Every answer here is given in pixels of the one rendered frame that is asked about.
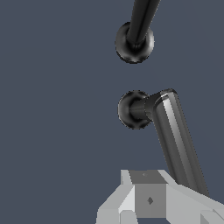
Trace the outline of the dark metal faucet spout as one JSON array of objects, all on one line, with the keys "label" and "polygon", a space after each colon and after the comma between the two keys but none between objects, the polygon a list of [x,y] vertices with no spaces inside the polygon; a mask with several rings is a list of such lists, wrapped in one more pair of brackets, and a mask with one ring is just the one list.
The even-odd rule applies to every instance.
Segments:
[{"label": "dark metal faucet spout", "polygon": [[123,24],[115,36],[116,53],[130,64],[142,63],[154,48],[150,28],[161,0],[135,0],[131,20]]}]

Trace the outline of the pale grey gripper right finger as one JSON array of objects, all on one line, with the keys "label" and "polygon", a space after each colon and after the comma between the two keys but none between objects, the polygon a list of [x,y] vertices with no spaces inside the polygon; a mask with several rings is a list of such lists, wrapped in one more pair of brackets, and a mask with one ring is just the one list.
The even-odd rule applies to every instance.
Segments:
[{"label": "pale grey gripper right finger", "polygon": [[224,224],[224,205],[178,185],[164,170],[150,172],[150,217],[171,224]]}]

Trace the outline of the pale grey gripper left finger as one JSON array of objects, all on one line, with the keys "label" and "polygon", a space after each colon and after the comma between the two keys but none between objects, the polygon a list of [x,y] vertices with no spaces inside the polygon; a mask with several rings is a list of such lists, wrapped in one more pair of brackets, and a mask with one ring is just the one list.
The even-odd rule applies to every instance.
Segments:
[{"label": "pale grey gripper left finger", "polygon": [[149,171],[121,170],[121,184],[97,211],[95,224],[138,224],[150,217]]}]

